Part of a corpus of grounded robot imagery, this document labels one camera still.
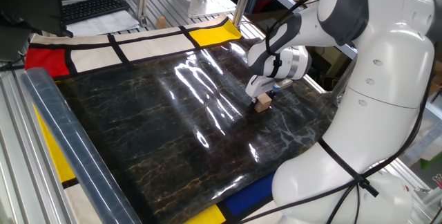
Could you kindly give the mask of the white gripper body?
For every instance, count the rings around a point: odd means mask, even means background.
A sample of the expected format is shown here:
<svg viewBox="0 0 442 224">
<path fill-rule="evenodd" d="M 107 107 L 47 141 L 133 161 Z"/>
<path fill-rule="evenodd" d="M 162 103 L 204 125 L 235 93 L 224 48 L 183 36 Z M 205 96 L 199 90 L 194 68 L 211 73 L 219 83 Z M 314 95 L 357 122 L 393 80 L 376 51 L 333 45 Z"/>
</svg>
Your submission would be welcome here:
<svg viewBox="0 0 442 224">
<path fill-rule="evenodd" d="M 246 86 L 245 92 L 248 96 L 255 98 L 270 91 L 275 83 L 274 78 L 253 75 Z"/>
</svg>

